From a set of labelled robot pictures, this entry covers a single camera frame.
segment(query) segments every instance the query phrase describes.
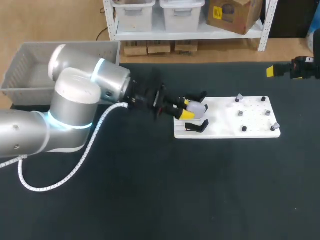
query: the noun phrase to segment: yellow tag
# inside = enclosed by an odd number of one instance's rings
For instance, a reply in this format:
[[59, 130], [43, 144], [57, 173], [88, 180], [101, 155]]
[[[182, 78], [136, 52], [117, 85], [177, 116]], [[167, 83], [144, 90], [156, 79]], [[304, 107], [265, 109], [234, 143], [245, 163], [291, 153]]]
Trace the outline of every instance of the yellow tag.
[[274, 66], [271, 66], [269, 68], [266, 69], [266, 77], [267, 78], [273, 78], [275, 76], [275, 72], [274, 72]]
[[218, 6], [213, 7], [213, 18], [222, 20], [222, 7], [218, 7]]

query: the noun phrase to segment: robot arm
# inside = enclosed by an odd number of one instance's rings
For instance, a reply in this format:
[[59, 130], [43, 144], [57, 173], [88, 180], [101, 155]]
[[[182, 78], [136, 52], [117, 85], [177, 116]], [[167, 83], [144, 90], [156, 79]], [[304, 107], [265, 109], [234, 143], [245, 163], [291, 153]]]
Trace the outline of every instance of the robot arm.
[[[125, 102], [131, 108], [146, 108], [177, 119], [201, 118], [208, 107], [200, 96], [170, 95], [156, 79], [147, 83], [131, 80], [130, 71], [102, 58], [60, 45], [48, 65], [56, 82], [50, 110], [46, 113], [0, 111], [0, 158], [35, 155], [41, 152], [72, 153], [84, 147], [98, 104]], [[206, 126], [189, 126], [201, 132]]]

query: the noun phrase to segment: storage bin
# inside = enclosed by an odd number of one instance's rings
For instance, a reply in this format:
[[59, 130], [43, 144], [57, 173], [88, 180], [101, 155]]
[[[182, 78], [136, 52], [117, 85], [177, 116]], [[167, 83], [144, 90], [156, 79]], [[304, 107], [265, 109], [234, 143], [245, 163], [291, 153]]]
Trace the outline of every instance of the storage bin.
[[119, 20], [118, 29], [122, 32], [152, 31], [152, 12], [156, 0], [120, 1], [121, 4], [114, 1], [112, 2], [112, 6], [115, 8]]
[[48, 64], [61, 44], [119, 65], [119, 41], [26, 42], [4, 75], [0, 92], [16, 106], [50, 105], [56, 82], [48, 76]]
[[193, 33], [198, 31], [201, 7], [205, 0], [160, 0], [164, 10], [165, 31]]

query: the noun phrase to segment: brown cardboard box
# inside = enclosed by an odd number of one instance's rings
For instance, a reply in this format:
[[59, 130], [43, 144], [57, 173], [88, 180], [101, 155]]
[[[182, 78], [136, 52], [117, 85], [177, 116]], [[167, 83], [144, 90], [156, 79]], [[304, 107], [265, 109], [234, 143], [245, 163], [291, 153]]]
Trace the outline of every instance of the brown cardboard box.
[[260, 17], [263, 0], [210, 0], [207, 23], [245, 35]]

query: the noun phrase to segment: gray basket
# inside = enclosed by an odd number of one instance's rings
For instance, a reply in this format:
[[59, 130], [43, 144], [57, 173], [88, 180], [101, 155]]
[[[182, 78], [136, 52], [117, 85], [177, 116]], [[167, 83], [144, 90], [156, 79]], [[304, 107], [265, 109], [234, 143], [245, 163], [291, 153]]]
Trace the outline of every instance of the gray basket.
[[50, 105], [55, 82], [48, 77], [48, 64], [61, 44], [119, 65], [120, 42], [26, 42], [14, 56], [0, 91], [16, 106]]

